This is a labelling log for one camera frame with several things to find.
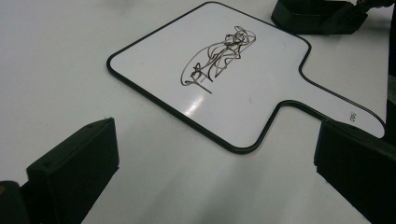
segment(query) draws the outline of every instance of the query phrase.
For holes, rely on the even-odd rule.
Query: white table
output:
[[[116,120],[120,169],[84,223],[364,223],[316,173],[320,121],[284,107],[240,156],[208,140],[106,70],[107,57],[204,1],[0,3],[0,179],[83,125]],[[220,1],[270,21],[276,1]],[[304,73],[386,117],[392,8],[354,35],[305,35]]]

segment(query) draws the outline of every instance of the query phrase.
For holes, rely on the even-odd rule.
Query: black marker drawing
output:
[[[256,35],[253,32],[245,30],[241,26],[235,26],[236,33],[233,35],[226,35],[224,41],[216,44],[212,44],[199,50],[184,67],[181,73],[180,82],[183,86],[190,86],[195,84],[205,91],[212,94],[210,90],[204,87],[202,83],[208,79],[213,82],[213,79],[218,77],[222,71],[224,71],[228,64],[234,59],[241,59],[241,53],[250,47],[256,41]],[[196,63],[192,69],[193,71],[187,77],[186,70],[190,66],[194,59],[203,57],[205,55],[200,54],[206,50],[205,63]]]

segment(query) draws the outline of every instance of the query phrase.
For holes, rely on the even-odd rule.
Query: black plastic object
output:
[[[30,222],[81,223],[118,168],[114,119],[81,128],[27,168],[21,195]]]
[[[30,223],[20,186],[16,182],[0,182],[0,223]]]
[[[317,171],[372,223],[396,223],[396,147],[353,126],[323,121]]]
[[[296,35],[350,35],[359,30],[367,14],[345,1],[278,0],[274,24]]]

